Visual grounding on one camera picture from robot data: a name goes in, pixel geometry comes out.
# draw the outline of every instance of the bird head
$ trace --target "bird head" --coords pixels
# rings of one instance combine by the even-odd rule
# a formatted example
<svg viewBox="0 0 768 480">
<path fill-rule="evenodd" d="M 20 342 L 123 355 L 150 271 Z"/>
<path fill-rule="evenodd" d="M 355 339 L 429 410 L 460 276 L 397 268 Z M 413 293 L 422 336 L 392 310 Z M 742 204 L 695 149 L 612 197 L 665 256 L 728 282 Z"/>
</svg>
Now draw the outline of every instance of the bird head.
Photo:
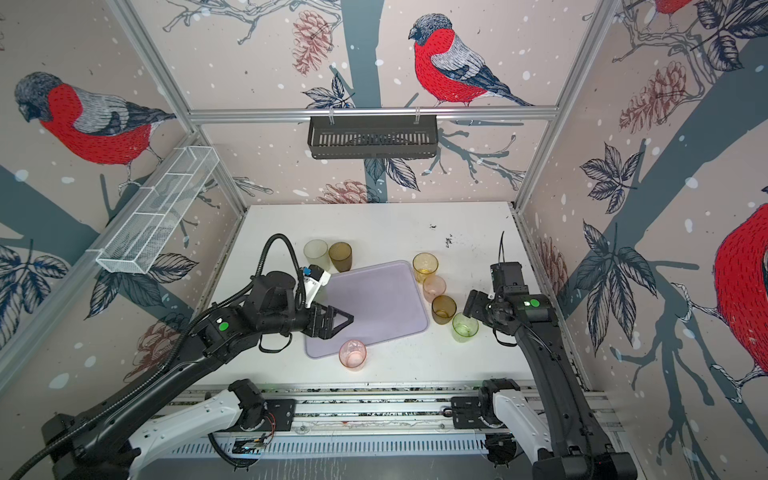
<svg viewBox="0 0 768 480">
<path fill-rule="evenodd" d="M 48 107 L 48 93 L 63 82 L 44 71 L 36 71 L 22 78 L 16 84 L 16 103 L 18 111 L 26 121 L 39 118 L 41 121 L 53 120 L 51 109 Z"/>
<path fill-rule="evenodd" d="M 413 24 L 408 38 L 415 40 L 420 47 L 423 47 L 427 40 L 429 40 L 429 37 L 441 28 L 453 28 L 453 24 L 448 20 L 448 17 L 442 13 L 423 15 Z"/>
</svg>

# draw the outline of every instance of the table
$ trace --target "table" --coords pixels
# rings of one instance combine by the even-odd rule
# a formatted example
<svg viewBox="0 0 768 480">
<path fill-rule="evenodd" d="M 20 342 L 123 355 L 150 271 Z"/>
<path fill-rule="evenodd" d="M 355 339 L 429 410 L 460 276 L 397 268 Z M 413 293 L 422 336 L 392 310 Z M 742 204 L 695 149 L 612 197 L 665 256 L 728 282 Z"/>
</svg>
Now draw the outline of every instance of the table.
<svg viewBox="0 0 768 480">
<path fill-rule="evenodd" d="M 349 243 L 353 268 L 410 261 L 422 251 L 433 253 L 440 262 L 438 274 L 448 284 L 446 294 L 461 311 L 470 290 L 492 291 L 489 266 L 497 262 L 502 231 L 506 260 L 520 262 L 531 293 L 540 293 L 505 202 L 254 205 L 243 221 L 212 300 L 220 302 L 247 285 L 266 240 L 274 233 L 284 233 L 293 243 L 300 266 L 306 263 L 304 244 L 313 238 L 321 238 L 329 246 L 336 241 Z M 272 245 L 263 272 L 272 270 L 295 274 L 280 240 Z M 266 348 L 280 348 L 285 342 L 277 334 L 264 337 Z M 304 352 L 304 336 L 299 333 L 281 353 L 247 350 L 196 385 L 223 385 L 249 378 L 260 386 L 297 388 L 435 386 L 499 377 L 533 379 L 519 347 L 498 345 L 492 331 L 483 325 L 475 338 L 457 343 L 450 324 L 441 326 L 430 320 L 423 333 L 370 346 L 364 368 L 358 372 L 341 366 L 336 356 L 309 358 Z"/>
</svg>

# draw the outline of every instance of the clear glass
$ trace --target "clear glass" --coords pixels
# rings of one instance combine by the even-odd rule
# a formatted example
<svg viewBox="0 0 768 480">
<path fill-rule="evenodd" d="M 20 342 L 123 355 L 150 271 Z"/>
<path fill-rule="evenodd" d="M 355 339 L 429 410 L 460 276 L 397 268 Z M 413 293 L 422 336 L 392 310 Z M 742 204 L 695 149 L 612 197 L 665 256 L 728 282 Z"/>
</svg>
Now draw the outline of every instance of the clear glass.
<svg viewBox="0 0 768 480">
<path fill-rule="evenodd" d="M 359 340 L 347 340 L 339 349 L 339 361 L 346 368 L 357 371 L 366 361 L 366 346 Z"/>
<path fill-rule="evenodd" d="M 432 303 L 438 296 L 445 293 L 445 280 L 441 276 L 430 275 L 424 280 L 424 300 Z"/>
<path fill-rule="evenodd" d="M 431 253 L 420 253 L 413 257 L 413 271 L 416 275 L 416 281 L 424 283 L 427 276 L 437 271 L 438 265 L 437 257 Z"/>
<path fill-rule="evenodd" d="M 328 243 L 323 240 L 310 240 L 304 245 L 304 256 L 309 265 L 317 265 L 323 270 L 331 267 L 331 259 L 328 257 Z"/>
<path fill-rule="evenodd" d="M 451 321 L 453 339 L 459 343 L 468 342 L 480 329 L 477 319 L 457 313 Z"/>
<path fill-rule="evenodd" d="M 349 272 L 352 268 L 352 247 L 348 243 L 336 242 L 331 245 L 328 253 L 339 272 Z"/>
<path fill-rule="evenodd" d="M 432 319 L 439 325 L 450 322 L 456 314 L 456 302 L 447 295 L 440 295 L 432 301 Z"/>
</svg>

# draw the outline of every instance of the black metal basket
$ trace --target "black metal basket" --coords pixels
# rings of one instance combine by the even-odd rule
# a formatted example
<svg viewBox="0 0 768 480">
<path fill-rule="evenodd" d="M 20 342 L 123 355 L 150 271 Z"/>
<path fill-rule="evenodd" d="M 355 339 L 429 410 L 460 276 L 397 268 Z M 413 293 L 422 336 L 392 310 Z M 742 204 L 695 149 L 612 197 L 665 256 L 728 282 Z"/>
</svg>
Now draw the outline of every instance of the black metal basket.
<svg viewBox="0 0 768 480">
<path fill-rule="evenodd" d="M 432 158 L 437 155 L 437 117 L 420 115 L 312 117 L 307 143 L 312 156 L 327 158 Z"/>
</svg>

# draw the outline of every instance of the lavender plastic tray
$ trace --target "lavender plastic tray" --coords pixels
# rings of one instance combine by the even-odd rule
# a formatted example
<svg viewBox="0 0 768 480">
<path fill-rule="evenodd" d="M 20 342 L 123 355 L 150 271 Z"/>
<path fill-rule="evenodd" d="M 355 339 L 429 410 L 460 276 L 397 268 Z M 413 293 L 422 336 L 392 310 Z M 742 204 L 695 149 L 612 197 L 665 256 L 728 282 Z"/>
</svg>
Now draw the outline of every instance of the lavender plastic tray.
<svg viewBox="0 0 768 480">
<path fill-rule="evenodd" d="M 429 326 L 421 289 L 411 264 L 404 260 L 336 273 L 316 301 L 354 315 L 355 321 L 332 339 L 307 338 L 304 348 L 313 359 L 338 355 L 347 340 L 370 346 L 423 332 Z"/>
</svg>

